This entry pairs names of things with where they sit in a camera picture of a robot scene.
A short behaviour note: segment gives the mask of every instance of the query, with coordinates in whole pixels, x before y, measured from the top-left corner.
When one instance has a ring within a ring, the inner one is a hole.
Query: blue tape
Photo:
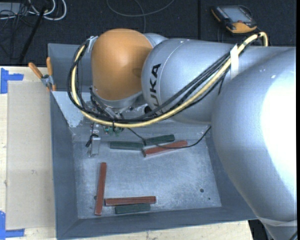
[[[9,74],[8,70],[1,68],[1,78],[0,78],[0,94],[8,93],[8,81],[22,81],[24,79],[23,74]]]
[[[6,230],[6,214],[3,211],[0,211],[0,240],[5,240],[6,238],[23,237],[24,234],[24,228],[17,230]]]

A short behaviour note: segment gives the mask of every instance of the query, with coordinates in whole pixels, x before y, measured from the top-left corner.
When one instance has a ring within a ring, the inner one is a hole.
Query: green bar
[[[114,208],[115,214],[131,214],[150,211],[149,203],[137,203],[128,205],[118,205]]]
[[[115,150],[141,150],[144,147],[139,142],[128,142],[128,141],[111,141],[110,149]]]
[[[173,134],[169,134],[169,135],[162,135],[159,137],[147,138],[145,140],[145,144],[147,146],[151,146],[151,145],[155,145],[155,144],[174,142],[175,140],[176,140],[175,136]]]

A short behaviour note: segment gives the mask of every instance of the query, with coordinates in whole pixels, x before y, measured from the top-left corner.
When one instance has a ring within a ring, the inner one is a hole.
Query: red bar
[[[121,206],[135,204],[155,204],[157,201],[155,196],[134,196],[120,198],[106,198],[104,204],[106,206]]]
[[[143,152],[144,157],[147,158],[147,157],[159,155],[162,153],[170,152],[170,151],[176,150],[178,148],[186,147],[187,145],[188,145],[188,142],[186,140],[179,140],[179,141],[175,141],[173,143],[169,143],[166,145],[161,145],[162,147],[159,147],[159,146],[150,147],[148,149],[144,149],[142,152]]]
[[[105,194],[106,172],[107,172],[107,164],[105,162],[102,162],[100,165],[98,189],[96,193],[95,210],[94,210],[94,214],[98,216],[102,214],[102,207],[104,203],[104,194]]]

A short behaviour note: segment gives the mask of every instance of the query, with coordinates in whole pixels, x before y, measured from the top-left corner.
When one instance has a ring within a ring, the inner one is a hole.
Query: yellow cable
[[[267,38],[267,34],[264,32],[260,32],[259,36],[263,38],[263,45],[264,46],[268,46],[268,38]],[[249,36],[247,39],[244,40],[244,42],[238,47],[238,55],[244,50],[244,48],[250,44],[252,41],[258,39],[259,37],[257,34],[253,34],[251,36]],[[81,52],[83,51],[84,47],[82,47],[76,58],[75,61],[79,58]],[[110,121],[105,121],[105,120],[101,120],[101,119],[97,119],[93,116],[91,116],[90,114],[84,112],[81,110],[82,114],[87,117],[88,119],[90,119],[93,122],[96,122],[100,125],[105,125],[105,126],[114,126],[114,127],[119,127],[119,128],[137,128],[137,127],[145,127],[145,126],[149,126],[152,125],[154,123],[157,123],[159,121],[165,120],[173,115],[175,115],[176,113],[180,112],[181,110],[185,109],[187,106],[189,106],[192,102],[194,102],[199,96],[201,96],[204,92],[206,92],[218,79],[219,77],[222,76],[222,74],[227,70],[228,67],[230,67],[231,65],[231,59],[229,58],[225,64],[222,66],[222,68],[208,81],[208,83],[206,83],[195,95],[193,95],[192,97],[190,97],[188,100],[186,100],[184,103],[182,103],[181,105],[179,105],[178,107],[176,107],[175,109],[162,114],[154,119],[148,120],[148,121],[144,121],[144,122],[136,122],[136,123],[119,123],[119,122],[110,122]],[[76,102],[76,104],[78,104],[80,106],[78,97],[77,97],[77,93],[76,93],[76,89],[75,89],[75,83],[76,83],[76,70],[77,70],[77,66],[75,66],[73,68],[72,71],[72,75],[71,75],[71,90],[72,90],[72,94],[73,94],[73,99]]]

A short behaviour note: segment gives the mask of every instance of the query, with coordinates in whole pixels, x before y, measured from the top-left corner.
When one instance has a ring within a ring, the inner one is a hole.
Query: orange clamp handle
[[[52,68],[52,63],[51,63],[51,58],[50,57],[46,58],[46,67],[48,69],[49,76],[52,76],[54,71],[53,71],[53,68]],[[56,91],[56,90],[57,90],[57,86],[56,86],[56,84],[53,84],[52,85],[52,91]]]
[[[36,67],[35,64],[33,64],[32,62],[29,62],[28,64],[29,68],[32,69],[33,73],[35,73],[35,75],[41,79],[44,77],[44,75],[40,72],[40,70]]]

